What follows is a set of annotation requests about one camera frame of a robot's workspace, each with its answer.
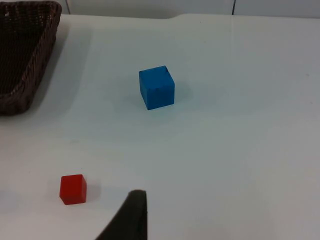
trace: black object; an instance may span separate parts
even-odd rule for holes
[[[121,208],[96,240],[147,240],[147,193],[129,192]]]

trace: red block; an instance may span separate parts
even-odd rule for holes
[[[87,198],[87,183],[82,174],[61,177],[60,198],[65,205],[82,204]]]

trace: blue block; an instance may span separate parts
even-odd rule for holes
[[[139,72],[140,92],[148,110],[175,103],[175,82],[166,66]]]

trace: wicker basket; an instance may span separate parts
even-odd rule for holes
[[[0,2],[0,115],[26,111],[56,41],[55,1]]]

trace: toy block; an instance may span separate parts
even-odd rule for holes
[[[166,66],[139,72],[140,92],[148,110],[175,103],[175,82]]]
[[[82,204],[87,198],[87,183],[82,174],[62,176],[60,198],[65,205]]]

